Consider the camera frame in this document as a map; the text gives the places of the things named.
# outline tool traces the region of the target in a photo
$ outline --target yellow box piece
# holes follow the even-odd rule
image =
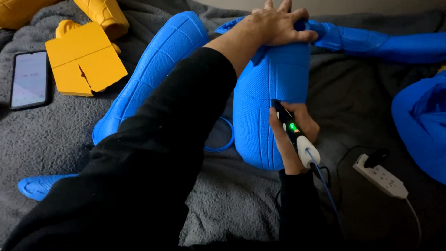
[[[70,22],[62,21],[58,29],[64,24]],[[61,38],[45,42],[45,47],[62,94],[93,96],[91,91],[102,91],[127,75],[115,48],[95,22],[71,25]]]
[[[41,8],[61,0],[0,0],[0,27],[20,29]]]
[[[87,16],[101,25],[110,40],[126,34],[129,24],[116,0],[74,0]]]

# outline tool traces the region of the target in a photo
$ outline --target gray fleece blanket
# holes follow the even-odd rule
[[[64,96],[54,88],[54,100],[48,106],[18,112],[7,108],[14,55],[44,50],[44,42],[54,37],[61,20],[72,19],[81,24],[90,21],[73,1],[42,9],[28,26],[15,34],[0,32],[0,49],[4,46],[0,53],[0,246],[18,221],[36,205],[19,193],[17,182],[28,176],[82,170],[93,147],[93,126],[106,113],[144,49],[169,17],[186,10],[195,11],[213,36],[218,25],[247,14],[191,0],[119,0],[119,3],[130,30],[116,44],[122,50],[120,58],[129,75],[95,97]],[[446,29],[444,12],[440,10],[412,16],[357,14],[313,18],[389,34]],[[317,148],[323,163],[331,170],[335,198],[339,197],[337,187],[340,183],[343,186],[341,218],[347,238],[387,237],[396,247],[412,247],[417,236],[415,220],[405,202],[389,198],[351,167],[359,154],[370,150],[353,150],[339,167],[341,182],[336,177],[335,167],[342,155],[360,144],[390,149],[385,167],[406,184],[423,235],[429,239],[446,223],[446,188],[425,175],[405,151],[390,116],[390,102],[402,88],[432,76],[438,65],[382,63],[317,48],[313,48],[311,60],[307,104],[321,126]],[[223,116],[231,119],[231,113],[232,97]],[[221,146],[229,137],[227,125],[219,121],[207,144]],[[321,184],[317,180],[315,183],[321,191],[323,208],[329,209]],[[234,237],[277,240],[274,197],[279,187],[276,172],[245,164],[234,147],[218,154],[206,153],[202,172],[186,201],[190,211],[179,244],[206,244]]]

